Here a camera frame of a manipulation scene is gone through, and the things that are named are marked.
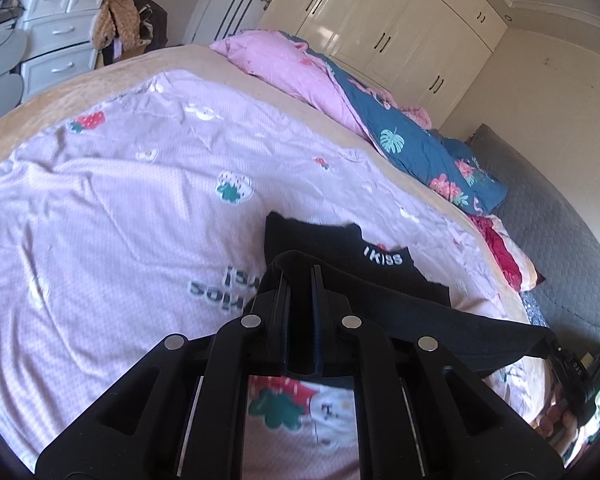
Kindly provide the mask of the right hand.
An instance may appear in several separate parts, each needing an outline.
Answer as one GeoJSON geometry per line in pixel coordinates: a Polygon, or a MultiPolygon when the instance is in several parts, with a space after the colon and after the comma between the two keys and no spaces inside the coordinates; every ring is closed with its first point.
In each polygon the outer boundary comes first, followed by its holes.
{"type": "Polygon", "coordinates": [[[563,456],[577,440],[578,420],[570,411],[560,406],[561,400],[562,386],[556,385],[548,408],[540,415],[533,429],[541,438],[552,444],[558,455],[563,456]]]}

